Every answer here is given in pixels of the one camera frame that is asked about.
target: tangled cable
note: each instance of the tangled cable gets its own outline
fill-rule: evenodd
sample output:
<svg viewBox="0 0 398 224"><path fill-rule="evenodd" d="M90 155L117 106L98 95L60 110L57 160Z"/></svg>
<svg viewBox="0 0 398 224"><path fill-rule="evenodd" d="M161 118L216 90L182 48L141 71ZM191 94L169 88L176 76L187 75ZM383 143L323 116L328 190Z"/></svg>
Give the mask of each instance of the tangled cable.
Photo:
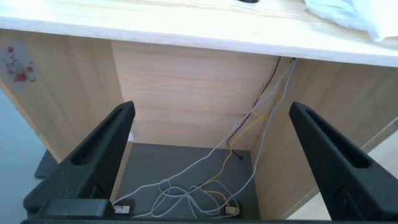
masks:
<svg viewBox="0 0 398 224"><path fill-rule="evenodd" d="M293 59L293 60L291 61L290 65L289 65L289 67L288 67L287 70L284 72L284 74L279 78L279 80L277 81L277 83L275 84L275 87L271 90L271 92L270 92L267 96L265 96L262 100L258 101L258 104L257 104L256 106L254 106L254 107L246 114L246 116L245 116L240 122L238 122L238 123L236 123L236 124L234 125L234 127L233 127L232 130L231 130L231 132L230 132L230 133L229 133L229 134L228 134L216 147L214 147L214 148L209 152L209 154L208 154L207 156L202 157L201 159L197 160L197 161L194 162L193 164L189 165L189 166L188 166L187 168L185 168L183 171L181 171L181 172L179 172L178 174L175 174L175 175L169 177L168 179L162 179L162 180L161 180L160 182L158 182L158 183L147 184L147 185L142 185L142 186L140 186L140 187L137 188L135 191L133 191L133 192L131 192L131 193L129 193L129 194L127 194L127 195L125 195L125 196L123 196L123 197L117 199L117 200L115 200L115 201L113 202L113 205L115 205L116 203L118 203L120 200L122 200L122 199L124 199L124 198L127 198L127 197L130 197L130 196L134 195L135 193L137 193L137 192L138 192L140 189L142 189L142 188L145 188L145 187L153 187L153 186L158 185L158 189L159 189L160 194L159 194L158 197L156 198L155 202L152 204L151 210L150 210L149 212L147 212L147 213L140 214L140 215L136 215L136 216L134 216L135 218L144 217L144 216L147 216L147 215L151 215L151 216L154 217L154 218L160 218L160 217L162 217L162 216L168 214L168 213L169 213L173 208L175 208L175 206L177 206L177 204L178 204L181 200L183 200L184 198L187 198L188 204L189 204L190 209L191 209L191 211L192 211L192 213L193 213L193 216L194 216L195 218L197 218L197 215L196 215L196 213L195 213L193 207L195 207L197 210L199 210L199 212L204 213L204 214L207 214L207 215L218 215L218 214L220 214L221 209L222 209L225 205L227 205L228 202L229 202L231 199L233 199L234 202L235 202L235 204L238 206L238 203L237 203L236 199L234 198L234 196L236 196L237 194L239 194L240 192L242 192L242 190L250 183L250 181L251 181L251 180L253 179L253 177L254 177L254 174L256 173L257 163L258 163L258 161L259 161L259 157L260 157L260 155L261 155L262 148L264 147L264 141L265 141L266 132L267 132L267 130L268 130L269 124L271 123L271 121L272 121L272 119L273 119L273 117L274 117L274 113L275 113L276 109L279 107L279 105L283 102L283 100L284 100L284 98L285 98L285 95L286 95L286 92L287 92L287 87L288 87L288 85L289 85L289 82L290 82L290 79L291 79L291 77L292 77L292 73L293 73L293 71L294 71L294 68L295 68L296 64L297 64L297 59ZM267 122L267 124L266 124L266 127L264 128L264 130L263 130L263 132L262 132L261 145L260 145L260 148L259 148L258 153L257 153L256 161L255 161L255 163L254 163L253 173L252 173L252 175L250 176L250 178L248 179L248 181L240 188L240 190L238 190L236 193L232 194L232 193L231 193L220 181L218 181L218 180L209 180L209 181L207 181L207 182L205 182L205 183L203 183L203 184L201 184L201 185L199 185L199 186L191 186L191 187L189 187L188 190L184 190L184 189L181 188L181 187L172 186L172 185L171 185L171 181L170 181L171 179L173 179L173 178L175 178L175 177L177 177L177 176L183 174L184 172L186 172L187 170L189 170L189 169L190 169L191 167L193 167L194 165L196 165L196 164L198 164L199 162L201 162L202 160L204 160L204 159L210 157L211 154L212 154L223 142L225 142L225 141L227 140L227 138L233 133L233 131L234 131L234 130L235 130L235 129L236 129L236 128L237 128L237 127L238 127L238 126L239 126L239 125L240 125L240 124L241 124L241 123L242 123L242 122L243 122L243 121L244 121L244 120L245 120L257 107L258 107L258 106L259 106L259 105L261 105L261 104L262 104L263 102L265 102L270 96L272 96L272 95L275 93L276 89L278 89L278 86L281 84L282 80L285 78L285 75L286 75L287 73L288 73L289 75L288 75L288 78L287 78L287 81L286 81L286 84L285 84L285 87L284 87L283 95L282 95L281 99L278 101L278 103L274 106L274 109L272 110L271 115L269 116L269 119L268 119L268 122ZM205 185L207 185L207 184L209 184L209 183L212 183L212 182L216 182L216 183L220 184L220 185L225 189L225 191L227 191L227 193L229 194L228 199L227 199L227 200L225 201L225 203L222 204L222 205L220 205L220 204L216 201L216 199L215 199L213 196L211 196L208 192L206 192L205 190L202 189L202 187L204 187ZM168 187L167 187L165 190L162 190L162 189L161 189L161 185L164 184L164 183L168 183ZM175 195L174 195L174 194L171 194L170 191L173 190L173 189L178 190L178 191L180 191L180 192L182 192L182 193L181 193L181 194L175 194ZM196 192L197 190L199 190L199 191L203 192L204 194L206 194L207 196L209 196L209 197L215 202L215 204L216 204L217 207L216 207L216 208L213 208L213 209L209 209L209 210L205 210L205 209L200 208L200 206L198 205L197 201L196 201L196 200L192 197L192 195L191 195L193 192ZM170 197L170 198L178 198L178 200L177 200L168 210L166 210L165 212L163 212L163 213L161 213L161 214L156 215L156 214L154 213L155 210L156 210L156 209L159 207L159 205L160 205L166 198L168 198L168 197ZM234 215L222 215L222 216L212 217L212 218L223 218L223 217L232 217L232 216L234 216Z"/></svg>

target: wood grain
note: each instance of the wood grain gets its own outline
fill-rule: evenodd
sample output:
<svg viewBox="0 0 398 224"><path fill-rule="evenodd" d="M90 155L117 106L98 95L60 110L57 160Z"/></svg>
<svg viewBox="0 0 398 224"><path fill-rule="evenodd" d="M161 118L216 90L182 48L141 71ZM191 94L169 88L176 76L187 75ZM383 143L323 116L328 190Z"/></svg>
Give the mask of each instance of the wood grain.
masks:
<svg viewBox="0 0 398 224"><path fill-rule="evenodd" d="M112 47L123 99L136 105L135 139L152 144L215 147L252 108L277 61L134 42L112 41ZM234 148L248 150L258 128Z"/></svg>
<svg viewBox="0 0 398 224"><path fill-rule="evenodd" d="M1 88L60 162L123 101L110 41L0 30L0 49L15 40L39 76L15 90L0 74Z"/></svg>
<svg viewBox="0 0 398 224"><path fill-rule="evenodd" d="M397 38L375 43L303 0L1 1L0 18L3 29L398 67Z"/></svg>
<svg viewBox="0 0 398 224"><path fill-rule="evenodd" d="M398 115L397 82L395 68L299 60L285 100L266 134L257 167L256 188L263 219L288 217L294 212L291 208L299 201L308 201L308 194L316 187L290 122L291 102L309 105L362 146ZM257 152L260 140L258 136L252 152Z"/></svg>

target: yellow cable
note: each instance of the yellow cable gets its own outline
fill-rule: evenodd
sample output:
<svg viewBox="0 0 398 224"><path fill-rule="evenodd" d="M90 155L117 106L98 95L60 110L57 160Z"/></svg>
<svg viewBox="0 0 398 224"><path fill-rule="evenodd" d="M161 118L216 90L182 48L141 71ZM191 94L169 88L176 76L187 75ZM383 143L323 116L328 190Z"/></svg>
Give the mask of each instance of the yellow cable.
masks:
<svg viewBox="0 0 398 224"><path fill-rule="evenodd" d="M289 76L289 71L287 71L287 73L286 73L286 75L285 75L285 77L284 77L283 79L285 79L285 78L288 77L288 76ZM242 131L238 136L236 136L236 138L234 138L234 140L231 142L231 145L230 145L230 147L229 147L229 154L228 154L228 156L225 158L224 163L223 163L223 166L221 167L221 170L218 172L218 174L216 174L216 175L213 176L212 178L206 180L205 184L208 183L208 182L210 182L211 180L215 179L216 177L218 177L218 176L224 171L225 164L226 164L226 162L228 161L228 159L229 159L229 158L231 157L231 155L232 155L232 146L234 145L235 141L237 141L246 131L248 131L250 128L252 128L259 120L261 120L261 119L267 120L267 119L268 119L268 116L266 116L266 115L265 115L265 116L261 116L261 115L259 115L257 112L255 112L255 111L253 111L252 113L253 113L254 115L257 116L257 119L256 119L255 121L253 121L253 122L252 122L244 131ZM223 193L221 193L221 192L218 192L218 191L216 191L216 190L204 190L204 191L207 192L207 193L218 194L218 195L220 195L220 196L223 197L223 199L225 200L225 202L227 202L225 195L224 195Z"/></svg>
<svg viewBox="0 0 398 224"><path fill-rule="evenodd" d="M204 190L204 192L221 195L222 198L224 199L224 201L226 201L225 195L223 193L221 193L221 192L218 192L216 190Z"/></svg>

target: white cable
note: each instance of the white cable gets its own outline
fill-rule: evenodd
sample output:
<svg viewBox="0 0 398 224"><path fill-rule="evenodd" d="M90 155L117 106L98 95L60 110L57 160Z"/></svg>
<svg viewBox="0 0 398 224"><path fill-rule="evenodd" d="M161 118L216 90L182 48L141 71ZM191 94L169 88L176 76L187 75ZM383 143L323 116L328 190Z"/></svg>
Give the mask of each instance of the white cable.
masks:
<svg viewBox="0 0 398 224"><path fill-rule="evenodd" d="M232 196L230 196L230 197L227 199L227 201L226 201L224 204L221 205L221 207L224 207L224 206L227 204L227 202L228 202L229 200L231 200L232 197L237 196L237 194L241 193L242 190L243 190L243 189L250 183L250 181L253 179L254 174L256 174L256 171L257 171L257 163L258 163L258 161L259 161L259 158L260 158L260 155L261 155L261 152L262 152L262 148L264 147L264 140L265 140L266 132L267 132L267 130L268 130L269 124L271 123L271 121L272 121L272 119L273 119L273 117L274 117L275 111L277 110L277 108L278 108L279 105L283 102L283 100L284 100L284 98L285 98L285 95L286 95L286 92L287 92L287 87L288 87L288 85L289 85L289 83L290 83L290 79L291 79L291 77L292 77L292 73L293 73L293 71L294 71L294 68L295 68L296 63L297 63L297 59L295 59L295 61L292 63L292 65L293 65L293 66L292 66L292 70L291 70L291 72L289 73L289 77L288 77L288 79L287 79L287 82L286 82L286 85L285 85L285 88L284 88L284 93L283 93L283 95L282 95L282 98L278 101L278 103L275 105L274 109L272 110L271 115L269 116L268 122L267 122L267 124L266 124L266 128L264 128L264 130L263 130L263 132L262 132L261 145L260 145L260 148L259 148L259 152L257 153L256 162L254 163L254 170L253 170L252 175L250 176L250 178L248 179L248 181L243 185L243 187L241 187L241 189L240 189L239 191L237 191L235 194L232 194Z"/></svg>
<svg viewBox="0 0 398 224"><path fill-rule="evenodd" d="M180 188L180 187L177 187L177 186L170 186L170 185L169 185L169 188L160 191L160 195L156 198L154 204L152 205L152 210L151 210L150 212L147 212L147 213L142 214L142 215L136 215L136 216L134 216L134 218L143 217L143 216L146 216L146 215L152 215L152 217L154 217L154 218L162 217L162 216L168 214L168 213L169 213L175 206L177 206L177 204L178 204L182 199L184 199L185 197L188 198L188 202L189 202L191 211L192 211L193 216L194 216L195 218L197 218L197 216L196 216L195 211L193 210L192 204L195 206L195 208L197 208L197 209L198 209L200 212L202 212L202 213L205 213L205 214L208 214L208 215L217 215L217 214L220 212L220 209L223 208L223 207L221 207L221 206L218 204L218 202L216 201L216 199L215 199L213 196L211 196L208 192L205 192L205 190L202 189L202 187L204 187L205 185L208 185L208 184L210 184L210 183L212 183L212 182L216 182L216 183L220 184L220 185L225 189L225 191L227 191L227 193L229 193L229 195L232 195L231 192L225 187L225 185L223 185L219 180L211 180L211 181L209 181L209 182L207 182L207 183L202 184L202 185L199 186L199 187L197 187L197 186L191 186L191 187L189 188L188 192L187 192L186 190ZM172 189L177 189L177 190L183 192L183 194L179 194L179 195L170 195L169 192L170 192L170 190L172 190ZM208 211L206 211L206 210L200 208L200 206L197 204L196 200L191 196L191 194L192 194L194 191L196 191L196 190L200 190L200 191L202 191L203 193L207 194L207 196L209 196L209 197L217 204L217 208L218 208L218 209L217 209L217 210L214 209L214 210L208 212ZM161 196L163 196L163 195L165 195L164 198L166 198L166 197L172 197L172 198L179 198L179 199L178 199L176 202L174 202L174 204L173 204L168 210L166 210L165 212L161 213L160 215L154 215L155 209L164 201L164 198L162 198L162 200L160 200L160 202L157 203L157 201L158 201L158 200L161 198ZM235 199L233 196L232 196L231 198L234 200L235 204L237 205L238 202L236 201L236 199Z"/></svg>
<svg viewBox="0 0 398 224"><path fill-rule="evenodd" d="M289 65L288 69L287 69L287 70L284 72L284 74L279 78L278 82L276 83L275 87L271 90L271 92L270 92L266 97L264 97L262 100L260 100L260 101L258 102L258 104L257 104L256 106L254 106L254 107L246 114L246 116L245 116L240 122L236 123L236 124L234 125L234 127L232 128L231 132L230 132L230 133L229 133L229 134L228 134L228 135L215 147L215 148L213 148L213 149L209 152L209 154L208 154L207 156L202 157L201 159L197 160L196 162L194 162L193 164L191 164L190 166L188 166L187 168L185 168L183 171L181 171L181 172L179 172L178 174L175 174L175 175L169 177L168 179L162 179L160 182L155 183L155 184L147 184L147 185L142 185L142 186L140 186L140 187L139 187L138 189L136 189L135 191L133 191L133 192L131 192L131 193L129 193L129 194L127 194L127 195L125 195L125 196L123 196L123 197L117 199L116 201L114 201L114 202L113 202L113 205L114 205L115 203L119 202L120 200L126 198L126 197L129 197L129 196L134 195L136 192L138 192L140 189L142 189L142 188L144 188L144 187L152 187L152 186L158 185L158 186L159 186L159 190L161 191L161 189L160 189L160 184L162 184L162 183L164 183L164 182L168 182L168 183L169 183L169 188L166 189L166 190L164 190L164 191L161 191L161 194L157 197L157 199L155 200L154 204L152 205L151 211L148 212L148 213L142 214L142 215L136 215L136 216L134 216L135 218L143 217L143 216L146 216L146 215L152 215L153 217L162 217L162 216L166 215L167 213L169 213L169 212L170 212L170 211L171 211L183 198L185 198L185 197L188 199L189 206L190 206L191 211L192 211L192 213L193 213L193 215L194 215L195 218L197 218L197 216L196 216L196 214L195 214L195 211L193 210L192 204L193 204L199 211L201 211L202 213L206 213L206 214L209 214L209 215L215 215L214 212L219 213L219 212L220 212L220 209L222 209L231 199L233 199L233 200L235 201L236 205L237 205L238 203L236 202L234 196L237 195L237 194L239 194L239 193L248 185L248 183L250 183L250 181L252 180L252 178L254 177L254 175L255 175L255 173L256 173L257 163L258 163L258 160L259 160L259 156L260 156L260 154L261 154L261 152L262 152L262 148L264 147L265 133L267 132L267 129L268 129L268 127L269 127L269 124L271 123L271 121L272 121L272 119L273 119L273 117L274 117L274 113L275 113L276 109L279 107L279 105L283 102L283 100L284 100L284 98L285 98L285 94L286 94L286 91L287 91L287 87L288 87L288 85L289 85L290 78L291 78L291 76L292 76L292 73L293 73L293 71L294 71L294 68L295 68L295 66L296 66L296 63L297 63L297 59L295 59L295 60ZM205 183L205 184L202 184L202 185L199 186L199 187L191 186L191 187L189 188L188 192L187 192L186 190L180 188L180 187L171 186L170 179L173 179L174 177L177 177L177 176L183 174L185 171L187 171L188 169L190 169L191 167L193 167L194 165L196 165L196 164L199 163L200 161L202 161L202 160L208 158L208 157L215 151L215 149L217 149L217 148L218 148L218 147L219 147L219 146L220 146L232 133L233 133L233 131L236 129L236 127L238 127L238 126L246 119L246 117L248 117L248 116L249 116L259 105L261 105L265 100L267 100L268 97L270 97L271 95L273 95L274 92L275 92L275 90L276 90L277 87L279 86L280 82L283 80L285 74L286 74L289 70L290 70L291 72L289 73L288 80L287 80L287 82L286 82L286 84L285 84L284 93L283 93L283 95L282 95L282 98L280 99L280 101L276 104L276 106L275 106L274 109L272 110L271 115L269 116L269 120L268 120L268 122L267 122L267 124L266 124L266 128L264 129L264 131L263 131L263 133L262 133L261 146L260 146L259 152L257 153L257 158L256 158L256 162L255 162L255 164L254 164L253 173L252 173L252 175L250 176L250 178L248 179L248 181L243 185L243 187L242 187L239 191L237 191L235 194L231 195L231 193L228 191L228 189L227 189L221 182L219 182L218 180L212 180L212 181L210 181L210 182L218 182L218 183L219 183L220 185L222 185L222 186L224 187L224 189L230 194L230 197L227 199L227 201L226 201L224 204L222 204L221 206L219 206L218 203L217 203L217 201L214 199L213 196L211 196L209 193L207 193L207 192L205 192L205 191L203 191L203 190L201 189L204 185L209 184L210 182ZM171 189L178 189L178 190L182 191L183 194L180 194L180 195L170 195L169 193L170 193L170 190L171 190ZM212 199L215 201L215 203L218 205L218 207L215 208L215 209L211 209L211 210L203 210L203 209L201 209L201 208L198 206L198 204L196 203L195 199L190 195L192 192L194 192L194 191L196 191L196 190L198 190L198 189L201 190L202 192L206 193L210 198L212 198ZM157 202L157 201L160 199L160 197L163 196L163 195L164 195L164 197L162 198L162 200L160 200L160 202L159 202L158 204L156 204L156 202ZM165 200L165 198L167 198L167 197L179 197L179 199L178 199L166 212L164 212L164 213L162 213L162 214L160 214L160 215L154 215L154 210L155 210L155 209ZM225 215L225 216L213 217L213 218L223 218L223 217L232 217L232 216L234 216L234 215Z"/></svg>

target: white tiled floor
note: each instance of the white tiled floor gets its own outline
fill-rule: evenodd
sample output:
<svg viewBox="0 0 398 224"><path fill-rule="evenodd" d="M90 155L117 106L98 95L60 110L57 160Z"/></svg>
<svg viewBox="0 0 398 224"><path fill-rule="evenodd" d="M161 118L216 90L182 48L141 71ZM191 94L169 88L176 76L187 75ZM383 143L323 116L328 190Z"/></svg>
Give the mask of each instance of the white tiled floor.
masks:
<svg viewBox="0 0 398 224"><path fill-rule="evenodd" d="M369 155L398 178L398 131L374 148ZM330 220L330 216L322 196L318 193L288 219Z"/></svg>
<svg viewBox="0 0 398 224"><path fill-rule="evenodd" d="M40 182L34 172L45 147L0 89L0 223L26 219L24 197Z"/></svg>

